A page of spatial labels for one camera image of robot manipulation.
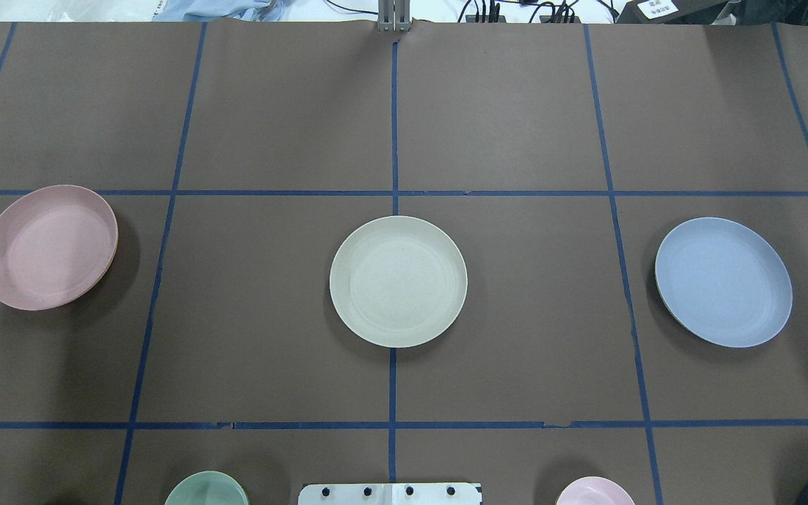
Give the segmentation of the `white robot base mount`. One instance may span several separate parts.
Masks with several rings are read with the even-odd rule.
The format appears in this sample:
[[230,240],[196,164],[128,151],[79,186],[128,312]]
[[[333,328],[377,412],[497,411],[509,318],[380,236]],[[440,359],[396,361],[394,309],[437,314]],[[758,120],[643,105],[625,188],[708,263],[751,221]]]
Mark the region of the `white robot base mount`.
[[474,483],[326,483],[306,485],[298,504],[482,504]]

